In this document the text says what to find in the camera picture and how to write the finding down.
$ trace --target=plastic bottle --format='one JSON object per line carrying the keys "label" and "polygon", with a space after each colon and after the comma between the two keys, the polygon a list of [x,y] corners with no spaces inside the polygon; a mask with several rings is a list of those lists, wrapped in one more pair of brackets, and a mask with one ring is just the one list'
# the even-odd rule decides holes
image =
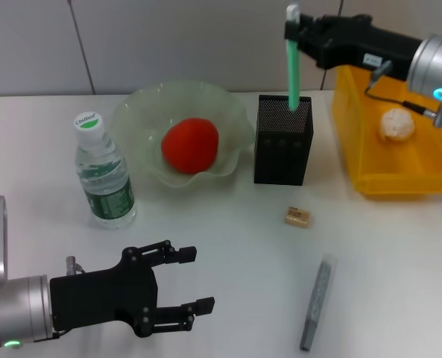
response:
{"label": "plastic bottle", "polygon": [[136,215],[126,161],[106,133],[99,114],[82,113],[74,126],[77,173],[95,220],[106,229],[123,227]]}

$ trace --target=green indicator light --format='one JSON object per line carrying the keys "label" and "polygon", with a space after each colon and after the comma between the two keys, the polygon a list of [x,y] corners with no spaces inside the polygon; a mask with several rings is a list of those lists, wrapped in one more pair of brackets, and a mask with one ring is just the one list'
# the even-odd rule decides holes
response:
{"label": "green indicator light", "polygon": [[12,347],[14,345],[21,345],[21,343],[19,341],[9,341],[4,344],[4,347]]}

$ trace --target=green marker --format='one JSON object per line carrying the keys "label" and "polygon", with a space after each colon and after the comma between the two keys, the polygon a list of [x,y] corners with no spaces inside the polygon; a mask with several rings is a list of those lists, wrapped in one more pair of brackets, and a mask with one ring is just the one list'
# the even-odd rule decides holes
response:
{"label": "green marker", "polygon": [[[300,7],[292,4],[287,7],[287,21],[300,21]],[[298,108],[300,97],[300,55],[295,41],[287,40],[288,105],[291,110]]]}

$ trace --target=white bottle cap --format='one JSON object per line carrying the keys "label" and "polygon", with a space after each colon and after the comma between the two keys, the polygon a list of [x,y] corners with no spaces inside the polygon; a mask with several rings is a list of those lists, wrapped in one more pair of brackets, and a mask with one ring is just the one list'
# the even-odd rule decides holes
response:
{"label": "white bottle cap", "polygon": [[101,116],[96,112],[83,112],[73,121],[77,131],[77,139],[80,144],[96,144],[103,137],[104,123]]}

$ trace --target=clear wavy bowl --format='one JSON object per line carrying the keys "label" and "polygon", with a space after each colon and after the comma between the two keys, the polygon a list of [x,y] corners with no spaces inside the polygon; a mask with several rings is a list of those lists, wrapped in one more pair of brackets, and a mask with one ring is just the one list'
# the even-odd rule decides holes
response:
{"label": "clear wavy bowl", "polygon": [[[161,141],[169,128],[189,117],[210,120],[219,133],[215,162],[195,175],[170,167],[161,152]],[[171,187],[231,174],[240,152],[255,137],[245,107],[234,95],[197,81],[168,82],[136,91],[116,108],[110,134],[121,148],[130,172],[146,170]]]}

